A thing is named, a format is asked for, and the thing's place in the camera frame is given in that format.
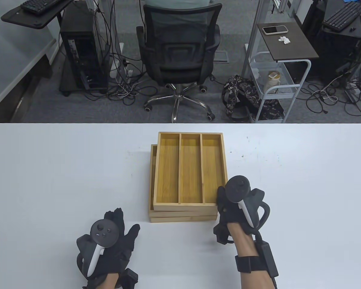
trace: chair armrest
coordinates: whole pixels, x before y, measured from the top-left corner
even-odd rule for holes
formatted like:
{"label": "chair armrest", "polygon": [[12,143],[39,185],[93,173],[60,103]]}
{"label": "chair armrest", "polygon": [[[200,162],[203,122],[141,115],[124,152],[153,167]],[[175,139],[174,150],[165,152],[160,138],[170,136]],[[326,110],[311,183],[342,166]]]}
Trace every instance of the chair armrest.
{"label": "chair armrest", "polygon": [[219,29],[219,26],[216,24],[215,25],[215,34],[214,34],[214,44],[206,47],[206,50],[217,49],[220,42],[221,42],[221,31]]}
{"label": "chair armrest", "polygon": [[154,52],[154,49],[146,47],[146,40],[144,38],[144,28],[143,26],[136,27],[136,35],[138,36],[139,47],[147,52]]}

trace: stacked wooden tray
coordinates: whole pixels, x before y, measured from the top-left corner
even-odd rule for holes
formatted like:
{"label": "stacked wooden tray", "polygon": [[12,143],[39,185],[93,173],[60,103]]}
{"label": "stacked wooden tray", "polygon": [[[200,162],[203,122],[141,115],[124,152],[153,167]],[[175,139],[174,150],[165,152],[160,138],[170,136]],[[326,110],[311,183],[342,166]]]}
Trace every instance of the stacked wooden tray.
{"label": "stacked wooden tray", "polygon": [[151,146],[152,223],[217,218],[217,189],[227,182],[223,134],[160,132]]}

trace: hand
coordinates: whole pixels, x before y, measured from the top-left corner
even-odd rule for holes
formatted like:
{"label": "hand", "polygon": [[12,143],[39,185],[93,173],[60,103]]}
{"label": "hand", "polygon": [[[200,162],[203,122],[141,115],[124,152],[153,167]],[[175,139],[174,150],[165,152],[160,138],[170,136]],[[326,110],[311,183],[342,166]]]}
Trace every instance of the hand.
{"label": "hand", "polygon": [[246,220],[243,211],[239,208],[237,203],[232,203],[226,197],[226,191],[224,187],[218,188],[217,197],[218,212],[220,214],[219,223],[227,226],[227,223],[239,223],[242,230],[247,235],[256,233],[256,230],[250,227]]}
{"label": "hand", "polygon": [[[104,218],[112,220],[117,225],[119,238],[115,245],[104,249],[103,255],[99,256],[95,271],[88,279],[106,276],[109,273],[122,273],[130,261],[131,253],[134,250],[135,239],[140,230],[140,226],[135,224],[131,227],[128,234],[124,235],[124,219],[121,208],[117,208],[114,212],[108,211],[105,213]],[[76,241],[80,252],[82,252],[81,248],[86,247],[87,242],[91,242],[89,235],[83,235]]]}

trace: keyboard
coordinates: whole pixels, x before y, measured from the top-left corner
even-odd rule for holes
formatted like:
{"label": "keyboard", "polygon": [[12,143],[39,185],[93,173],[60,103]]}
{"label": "keyboard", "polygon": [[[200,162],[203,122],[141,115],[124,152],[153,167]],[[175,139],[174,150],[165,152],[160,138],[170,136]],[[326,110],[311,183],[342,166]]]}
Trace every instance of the keyboard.
{"label": "keyboard", "polygon": [[361,14],[361,2],[348,2],[322,24],[333,31],[341,32]]}
{"label": "keyboard", "polygon": [[21,4],[20,7],[25,11],[40,15],[61,1],[63,0],[28,0]]}

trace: white phone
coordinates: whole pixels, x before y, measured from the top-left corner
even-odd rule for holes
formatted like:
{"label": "white phone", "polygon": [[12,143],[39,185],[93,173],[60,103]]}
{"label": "white phone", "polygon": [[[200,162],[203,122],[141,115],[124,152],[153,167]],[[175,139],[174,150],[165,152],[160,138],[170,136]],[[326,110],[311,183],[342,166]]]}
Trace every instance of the white phone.
{"label": "white phone", "polygon": [[285,25],[263,27],[262,30],[265,35],[284,34],[289,32]]}

